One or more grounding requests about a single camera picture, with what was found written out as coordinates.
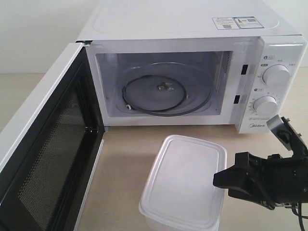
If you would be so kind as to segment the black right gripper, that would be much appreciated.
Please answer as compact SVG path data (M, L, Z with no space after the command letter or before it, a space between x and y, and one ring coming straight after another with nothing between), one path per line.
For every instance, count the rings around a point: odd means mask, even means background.
M268 209L279 204L308 202L308 155L267 159L249 152L235 154L234 166L214 174L213 185L228 196Z

